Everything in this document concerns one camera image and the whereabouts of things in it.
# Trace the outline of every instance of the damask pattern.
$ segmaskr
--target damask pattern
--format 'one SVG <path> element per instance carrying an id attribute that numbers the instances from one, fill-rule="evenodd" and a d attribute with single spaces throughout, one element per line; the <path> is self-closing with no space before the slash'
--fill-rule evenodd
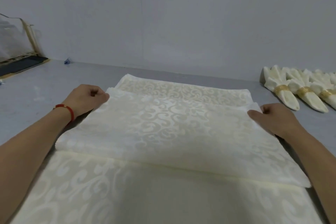
<path id="1" fill-rule="evenodd" d="M 304 188 L 57 151 L 11 224 L 321 224 Z"/>
<path id="2" fill-rule="evenodd" d="M 310 187 L 279 141 L 243 107 L 155 98 L 109 88 L 110 99 L 56 149 Z"/>
<path id="3" fill-rule="evenodd" d="M 116 89 L 157 98 L 192 100 L 215 105 L 244 106 L 253 103 L 248 90 L 223 90 L 197 85 L 143 79 L 126 74 Z"/>

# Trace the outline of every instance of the forearm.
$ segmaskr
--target forearm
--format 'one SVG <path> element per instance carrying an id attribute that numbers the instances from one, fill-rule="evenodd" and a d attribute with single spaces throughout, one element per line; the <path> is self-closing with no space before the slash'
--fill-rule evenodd
<path id="1" fill-rule="evenodd" d="M 330 224 L 336 224 L 336 158 L 304 130 L 284 139 L 298 154 Z"/>
<path id="2" fill-rule="evenodd" d="M 57 135 L 70 119 L 66 108 L 56 108 L 0 146 L 0 224 L 19 206 Z"/>

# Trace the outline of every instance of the white wall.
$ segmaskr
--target white wall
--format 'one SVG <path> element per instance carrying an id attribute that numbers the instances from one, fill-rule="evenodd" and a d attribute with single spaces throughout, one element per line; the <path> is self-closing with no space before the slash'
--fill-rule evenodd
<path id="1" fill-rule="evenodd" d="M 336 70 L 336 0 L 0 0 L 47 57 L 257 81 Z"/>

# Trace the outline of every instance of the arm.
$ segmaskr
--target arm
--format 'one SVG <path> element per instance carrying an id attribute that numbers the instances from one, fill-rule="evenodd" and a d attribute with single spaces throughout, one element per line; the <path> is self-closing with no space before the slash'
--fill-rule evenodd
<path id="1" fill-rule="evenodd" d="M 108 98 L 109 95 L 97 86 L 80 85 L 63 104 L 71 107 L 77 117 Z M 19 206 L 45 156 L 70 120 L 67 108 L 55 108 L 0 146 L 0 224 L 5 223 Z"/>
<path id="2" fill-rule="evenodd" d="M 330 224 L 336 224 L 336 158 L 310 135 L 282 104 L 261 107 L 263 114 L 248 111 L 265 130 L 282 137 L 299 156 L 315 188 Z"/>

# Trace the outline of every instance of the blue object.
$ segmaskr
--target blue object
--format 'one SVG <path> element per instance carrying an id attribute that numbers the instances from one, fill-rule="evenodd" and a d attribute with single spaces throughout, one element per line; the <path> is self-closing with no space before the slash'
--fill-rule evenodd
<path id="1" fill-rule="evenodd" d="M 67 58 L 67 59 L 64 61 L 64 64 L 65 64 L 65 65 L 68 65 L 68 64 L 70 64 L 70 63 L 72 63 L 71 60 L 70 60 L 70 58 Z"/>

